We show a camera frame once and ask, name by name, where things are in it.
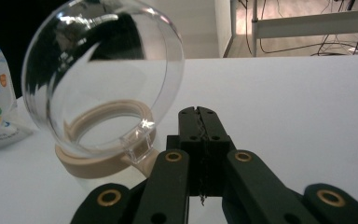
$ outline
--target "brass insert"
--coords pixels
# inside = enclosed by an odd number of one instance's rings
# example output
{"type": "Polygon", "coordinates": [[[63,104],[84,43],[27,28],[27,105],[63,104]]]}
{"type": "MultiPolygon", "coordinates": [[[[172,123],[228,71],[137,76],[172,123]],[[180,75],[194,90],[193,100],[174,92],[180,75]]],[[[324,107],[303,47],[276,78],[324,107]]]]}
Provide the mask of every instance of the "brass insert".
{"type": "Polygon", "coordinates": [[[121,199],[120,191],[116,189],[107,189],[98,196],[97,202],[100,206],[107,207],[117,203],[118,201],[120,201],[120,199],[121,199]],[[112,200],[106,201],[103,197],[107,194],[114,194],[115,197],[112,200]]]}
{"type": "Polygon", "coordinates": [[[316,194],[324,203],[335,207],[343,207],[345,205],[345,200],[342,198],[342,196],[332,190],[320,189],[318,192],[316,192],[316,194]]]}
{"type": "Polygon", "coordinates": [[[179,161],[182,159],[182,154],[178,152],[170,152],[165,155],[165,160],[167,161],[179,161]]]}
{"type": "Polygon", "coordinates": [[[237,159],[237,161],[250,161],[252,156],[247,152],[237,152],[235,153],[235,159],[237,159]]]}

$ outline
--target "clear glass sphere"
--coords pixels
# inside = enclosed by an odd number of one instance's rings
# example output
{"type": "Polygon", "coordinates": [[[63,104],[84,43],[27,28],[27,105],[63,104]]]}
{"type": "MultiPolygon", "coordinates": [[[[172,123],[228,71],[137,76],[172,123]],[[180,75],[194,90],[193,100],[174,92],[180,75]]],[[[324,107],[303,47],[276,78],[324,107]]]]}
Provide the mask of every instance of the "clear glass sphere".
{"type": "Polygon", "coordinates": [[[36,125],[80,157],[133,161],[177,93],[185,64],[169,18],[135,0],[75,0],[39,27],[22,68],[36,125]]]}

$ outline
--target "white wall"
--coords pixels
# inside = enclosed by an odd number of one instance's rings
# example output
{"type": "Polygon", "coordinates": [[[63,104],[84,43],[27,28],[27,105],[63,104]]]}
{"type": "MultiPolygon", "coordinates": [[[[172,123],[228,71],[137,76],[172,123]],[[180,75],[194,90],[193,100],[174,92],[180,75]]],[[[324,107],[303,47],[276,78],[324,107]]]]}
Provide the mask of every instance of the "white wall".
{"type": "Polygon", "coordinates": [[[221,58],[231,38],[229,0],[142,0],[176,26],[185,57],[221,58]]]}

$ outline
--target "floor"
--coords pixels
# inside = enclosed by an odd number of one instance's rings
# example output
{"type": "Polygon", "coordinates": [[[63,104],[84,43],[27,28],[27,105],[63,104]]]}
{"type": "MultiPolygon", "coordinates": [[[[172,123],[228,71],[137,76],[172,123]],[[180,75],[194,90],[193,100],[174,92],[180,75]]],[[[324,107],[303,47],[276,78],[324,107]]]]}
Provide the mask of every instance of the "floor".
{"type": "MultiPolygon", "coordinates": [[[[261,20],[334,13],[346,11],[350,1],[258,0],[257,15],[261,20]]],[[[236,34],[227,57],[252,57],[253,0],[238,0],[236,9],[236,34]]],[[[358,10],[358,0],[354,1],[351,10],[358,10]]],[[[358,45],[358,34],[268,38],[258,41],[257,57],[350,55],[353,54],[350,49],[358,45]]]]}

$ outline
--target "white table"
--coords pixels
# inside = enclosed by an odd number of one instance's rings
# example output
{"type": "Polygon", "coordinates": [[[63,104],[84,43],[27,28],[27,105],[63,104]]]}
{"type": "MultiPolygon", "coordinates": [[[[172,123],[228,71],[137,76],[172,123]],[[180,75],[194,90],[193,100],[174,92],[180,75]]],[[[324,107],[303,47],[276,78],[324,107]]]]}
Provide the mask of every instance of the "white table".
{"type": "MultiPolygon", "coordinates": [[[[358,56],[187,60],[157,147],[177,134],[177,113],[214,110],[238,149],[256,153],[286,187],[326,183],[358,200],[358,56]]],[[[35,129],[19,100],[21,116],[35,129]]],[[[134,171],[105,180],[69,175],[47,133],[0,149],[0,223],[69,223],[104,181],[131,186],[134,171]]],[[[219,198],[190,200],[189,223],[225,223],[219,198]]]]}

